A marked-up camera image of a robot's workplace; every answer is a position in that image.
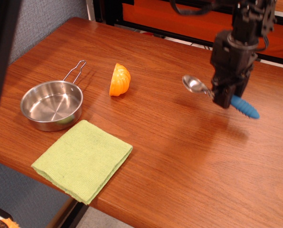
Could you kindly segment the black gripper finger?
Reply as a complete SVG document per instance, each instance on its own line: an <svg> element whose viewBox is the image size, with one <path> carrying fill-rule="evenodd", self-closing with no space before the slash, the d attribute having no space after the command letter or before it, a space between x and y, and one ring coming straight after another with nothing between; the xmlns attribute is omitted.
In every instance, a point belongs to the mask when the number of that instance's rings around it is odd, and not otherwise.
<svg viewBox="0 0 283 228"><path fill-rule="evenodd" d="M235 85L212 85L214 92L213 102L220 107L227 109L231 104L232 96L236 90Z"/></svg>
<svg viewBox="0 0 283 228"><path fill-rule="evenodd" d="M248 84L251 72L247 71L240 75L238 83L236 85L235 95L241 97L245 91L245 88Z"/></svg>

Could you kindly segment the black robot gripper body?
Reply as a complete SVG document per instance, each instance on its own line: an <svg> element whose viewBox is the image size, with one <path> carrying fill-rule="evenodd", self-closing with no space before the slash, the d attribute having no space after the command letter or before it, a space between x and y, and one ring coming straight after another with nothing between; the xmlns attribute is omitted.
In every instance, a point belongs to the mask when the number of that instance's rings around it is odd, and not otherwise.
<svg viewBox="0 0 283 228"><path fill-rule="evenodd" d="M255 49L258 41L242 42L231 30L216 35L210 63L215 69L212 85L237 85L241 74L252 71L257 58Z"/></svg>

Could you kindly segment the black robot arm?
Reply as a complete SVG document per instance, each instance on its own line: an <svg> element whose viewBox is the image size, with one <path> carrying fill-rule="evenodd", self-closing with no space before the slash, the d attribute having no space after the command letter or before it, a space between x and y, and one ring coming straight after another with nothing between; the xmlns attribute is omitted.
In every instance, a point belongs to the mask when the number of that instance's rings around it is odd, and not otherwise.
<svg viewBox="0 0 283 228"><path fill-rule="evenodd" d="M236 4L232 30L216 35L210 63L215 73L211 80L213 101L228 108L233 96L241 97L257 60L257 53L269 45L273 31L274 0L245 0Z"/></svg>

